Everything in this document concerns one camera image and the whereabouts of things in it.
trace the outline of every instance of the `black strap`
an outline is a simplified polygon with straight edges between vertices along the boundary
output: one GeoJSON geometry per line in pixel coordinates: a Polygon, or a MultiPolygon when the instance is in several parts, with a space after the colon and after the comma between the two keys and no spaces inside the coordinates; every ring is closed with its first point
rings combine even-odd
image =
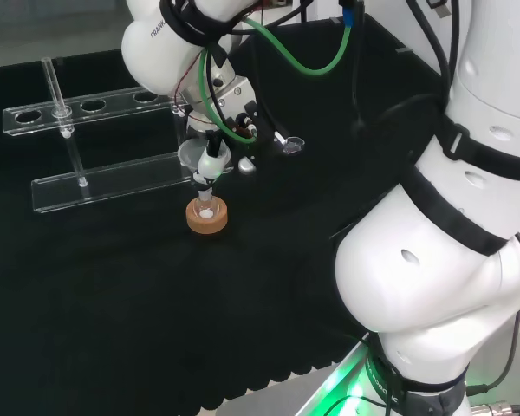
{"type": "Polygon", "coordinates": [[[520,158],[475,141],[464,126],[455,124],[446,115],[437,122],[436,136],[447,158],[463,160],[502,178],[520,181],[520,158]]]}
{"type": "Polygon", "coordinates": [[[455,380],[434,385],[401,377],[381,362],[372,351],[367,354],[365,368],[367,377],[380,399],[385,403],[389,401],[391,408],[403,416],[451,416],[458,410],[465,397],[465,375],[468,368],[455,380]]]}
{"type": "Polygon", "coordinates": [[[474,224],[435,189],[432,183],[412,165],[403,171],[400,184],[416,207],[449,237],[464,247],[484,256],[497,253],[507,243],[474,224]]]}
{"type": "Polygon", "coordinates": [[[175,4],[172,0],[160,0],[159,9],[166,23],[179,37],[193,45],[205,48],[209,44],[218,43],[222,36],[230,34],[241,19],[251,13],[261,2],[262,0],[254,2],[229,22],[220,22],[206,16],[198,9],[195,0],[186,2],[178,0],[175,4]]]}

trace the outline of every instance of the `robot end effector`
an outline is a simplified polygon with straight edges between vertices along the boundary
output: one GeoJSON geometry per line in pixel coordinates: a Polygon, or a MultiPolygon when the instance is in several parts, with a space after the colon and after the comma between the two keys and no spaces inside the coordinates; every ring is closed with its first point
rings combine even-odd
{"type": "MultiPolygon", "coordinates": [[[[257,132],[252,124],[265,126],[258,120],[254,90],[246,78],[235,74],[225,58],[242,41],[241,36],[232,36],[230,32],[240,25],[242,17],[251,12],[258,2],[195,0],[182,3],[127,0],[135,18],[126,30],[121,48],[129,72],[140,85],[155,94],[179,95],[180,92],[192,106],[193,112],[188,115],[194,120],[202,120],[200,130],[203,132],[208,130],[219,137],[223,136],[221,130],[229,135],[238,130],[238,135],[252,138],[250,132],[257,132]],[[208,75],[213,80],[211,87],[217,96],[218,102],[214,104],[223,108],[222,113],[214,114],[221,114],[221,120],[212,117],[211,100],[203,100],[201,94],[205,77],[199,73],[200,65],[197,62],[204,48],[213,52],[211,67],[206,71],[210,72],[208,75]],[[226,126],[220,126],[219,121],[224,125],[229,121],[232,131],[226,132],[226,126]]],[[[212,97],[207,88],[205,97],[212,97]]],[[[270,134],[270,141],[273,141],[274,132],[268,131],[266,134],[270,134]]],[[[214,160],[217,152],[213,152],[212,148],[219,149],[219,146],[208,146],[203,157],[210,160],[203,166],[220,165],[214,160]]],[[[205,172],[208,181],[217,179],[223,167],[213,177],[213,171],[210,171],[205,172]]]]}

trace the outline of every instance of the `small white object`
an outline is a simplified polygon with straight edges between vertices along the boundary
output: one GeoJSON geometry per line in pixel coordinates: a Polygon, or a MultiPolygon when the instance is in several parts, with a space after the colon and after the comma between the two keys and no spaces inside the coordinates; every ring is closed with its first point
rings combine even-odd
{"type": "Polygon", "coordinates": [[[216,158],[209,156],[206,149],[203,151],[200,161],[198,162],[198,174],[206,179],[217,179],[224,172],[225,166],[231,160],[231,151],[227,145],[222,142],[219,154],[216,158]]]}
{"type": "Polygon", "coordinates": [[[249,158],[242,158],[239,160],[239,171],[242,174],[250,175],[256,171],[257,167],[250,161],[249,158]]]}
{"type": "Polygon", "coordinates": [[[276,138],[274,139],[274,141],[279,141],[279,143],[285,146],[285,143],[287,143],[287,139],[285,139],[279,132],[276,132],[275,136],[276,138]]]}
{"type": "Polygon", "coordinates": [[[208,210],[202,210],[200,212],[200,217],[201,218],[204,218],[204,219],[210,219],[214,216],[214,211],[212,211],[211,209],[208,209],[208,210]]]}

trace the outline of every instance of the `metal connector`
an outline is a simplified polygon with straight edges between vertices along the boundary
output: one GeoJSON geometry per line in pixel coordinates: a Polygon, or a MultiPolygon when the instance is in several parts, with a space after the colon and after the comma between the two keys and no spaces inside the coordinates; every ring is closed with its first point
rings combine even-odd
{"type": "Polygon", "coordinates": [[[451,10],[447,4],[447,0],[427,0],[427,4],[431,9],[437,12],[437,16],[441,19],[451,15],[451,10]]]}
{"type": "Polygon", "coordinates": [[[492,405],[474,406],[471,409],[472,415],[477,416],[512,416],[512,407],[508,403],[501,401],[492,405]]]}

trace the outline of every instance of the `gray floor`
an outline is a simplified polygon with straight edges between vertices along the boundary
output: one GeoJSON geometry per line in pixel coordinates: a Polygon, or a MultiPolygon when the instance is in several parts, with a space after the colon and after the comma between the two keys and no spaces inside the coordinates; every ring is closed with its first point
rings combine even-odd
{"type": "Polygon", "coordinates": [[[117,49],[133,19],[125,6],[114,12],[80,14],[38,23],[0,25],[0,67],[117,49]]]}

